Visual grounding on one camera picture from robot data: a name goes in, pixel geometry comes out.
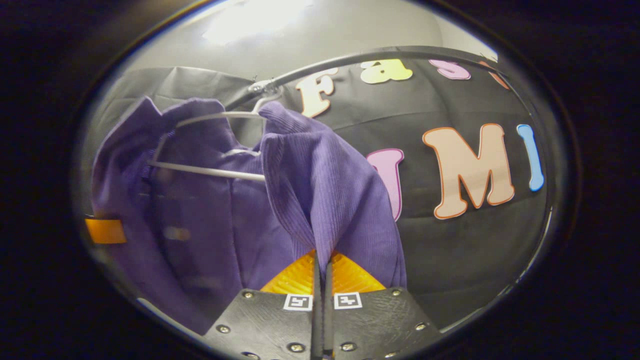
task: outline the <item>white hanger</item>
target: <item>white hanger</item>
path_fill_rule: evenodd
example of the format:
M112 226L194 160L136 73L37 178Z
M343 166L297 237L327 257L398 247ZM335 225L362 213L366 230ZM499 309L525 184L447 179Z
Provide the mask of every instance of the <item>white hanger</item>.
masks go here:
M199 117L194 117L191 119L180 121L176 124L176 128L193 124L195 122L211 120L211 119L219 119L219 118L244 118L244 119L261 119L262 120L262 132L264 133L264 126L266 119L258 114L258 110L262 107L262 105L273 99L280 97L282 91L277 91L276 94L270 95L268 97L263 97L255 103L253 110L251 112L248 111L224 111L217 114L204 115ZM232 179L245 179L245 180L253 180L253 181L262 181L263 183L266 181L264 175L260 174L252 174L249 172L239 172L239 171L229 171L229 170L220 170L217 168L203 168L203 167L192 167L189 165L180 165L173 163L165 163L162 161L158 161L158 155L160 154L160 150L162 149L164 142L166 141L167 136L164 135L156 148L156 152L154 153L154 157L151 161L148 162L149 165L153 167L159 168L167 168L170 170L179 170L186 172L193 172L196 174L210 175L210 176L221 176L221 177L230 177Z

